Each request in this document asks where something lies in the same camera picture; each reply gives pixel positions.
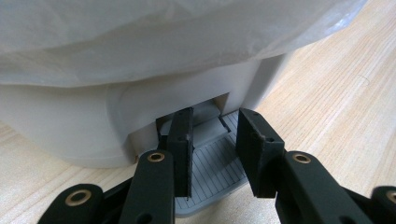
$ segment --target white plastic bag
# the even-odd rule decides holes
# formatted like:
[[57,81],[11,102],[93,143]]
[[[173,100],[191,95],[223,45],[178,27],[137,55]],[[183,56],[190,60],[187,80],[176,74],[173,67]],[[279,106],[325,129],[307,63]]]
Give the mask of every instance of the white plastic bag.
[[137,81],[276,56],[330,35],[365,0],[6,0],[0,84]]

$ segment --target gray plastic part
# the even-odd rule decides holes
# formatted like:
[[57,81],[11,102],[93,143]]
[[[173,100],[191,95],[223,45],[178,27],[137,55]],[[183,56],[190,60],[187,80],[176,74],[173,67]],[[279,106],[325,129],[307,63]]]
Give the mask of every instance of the gray plastic part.
[[222,117],[230,132],[192,154],[191,198],[175,198],[176,216],[188,217],[230,195],[248,182],[234,150],[238,112]]

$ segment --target wooden table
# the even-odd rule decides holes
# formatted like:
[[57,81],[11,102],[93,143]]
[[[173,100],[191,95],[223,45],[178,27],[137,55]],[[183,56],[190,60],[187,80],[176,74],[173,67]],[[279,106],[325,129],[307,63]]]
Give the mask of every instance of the wooden table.
[[[287,150],[318,157],[343,186],[396,186],[396,1],[369,1],[345,30],[299,49],[258,111]],[[77,183],[110,189],[135,166],[87,169],[51,157],[0,122],[0,223],[36,223]],[[177,223],[277,223],[245,185]]]

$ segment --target wood grain surface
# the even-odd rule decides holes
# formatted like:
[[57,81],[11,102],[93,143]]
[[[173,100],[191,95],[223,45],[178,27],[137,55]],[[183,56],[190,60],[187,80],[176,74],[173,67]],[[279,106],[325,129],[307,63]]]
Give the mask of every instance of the wood grain surface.
[[[318,157],[334,178],[365,196],[396,186],[396,1],[368,1],[345,30],[298,49],[258,111],[287,150]],[[104,190],[135,166],[87,169],[60,161],[0,122],[0,223],[36,223],[78,183]],[[278,223],[274,200],[245,185],[177,223]]]

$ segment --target white plastic container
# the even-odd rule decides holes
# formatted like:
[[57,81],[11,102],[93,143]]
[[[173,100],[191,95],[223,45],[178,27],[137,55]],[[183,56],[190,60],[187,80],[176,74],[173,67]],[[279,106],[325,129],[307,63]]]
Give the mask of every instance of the white plastic container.
[[76,165],[127,165],[157,146],[157,118],[210,99],[223,115],[254,108],[288,58],[93,87],[0,85],[0,119]]

